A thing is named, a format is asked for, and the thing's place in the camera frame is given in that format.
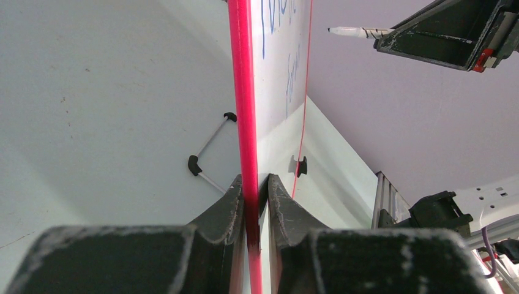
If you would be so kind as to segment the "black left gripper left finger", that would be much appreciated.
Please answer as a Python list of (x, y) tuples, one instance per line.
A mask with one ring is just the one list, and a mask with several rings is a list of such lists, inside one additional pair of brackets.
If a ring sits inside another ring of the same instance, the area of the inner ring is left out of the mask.
[(244, 198), (237, 175), (182, 226), (58, 226), (28, 249), (7, 293), (241, 293)]

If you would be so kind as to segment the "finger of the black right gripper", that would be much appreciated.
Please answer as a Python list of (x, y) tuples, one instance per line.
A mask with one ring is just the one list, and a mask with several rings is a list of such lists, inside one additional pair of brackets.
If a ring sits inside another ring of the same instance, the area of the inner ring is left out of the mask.
[(518, 1), (433, 1), (373, 47), (451, 69), (494, 69), (518, 51)]

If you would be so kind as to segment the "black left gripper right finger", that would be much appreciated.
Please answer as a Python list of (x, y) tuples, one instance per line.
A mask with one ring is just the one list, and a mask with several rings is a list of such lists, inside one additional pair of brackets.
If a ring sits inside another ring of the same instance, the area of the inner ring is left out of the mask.
[(272, 293), (491, 293), (447, 229), (332, 229), (267, 179)]

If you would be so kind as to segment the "pink framed whiteboard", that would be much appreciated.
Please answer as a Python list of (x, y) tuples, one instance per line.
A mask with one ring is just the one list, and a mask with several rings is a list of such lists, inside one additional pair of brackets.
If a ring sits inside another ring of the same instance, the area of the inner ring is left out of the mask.
[(229, 1), (249, 293), (269, 293), (267, 214), (271, 174), (294, 195), (302, 163), (311, 1)]

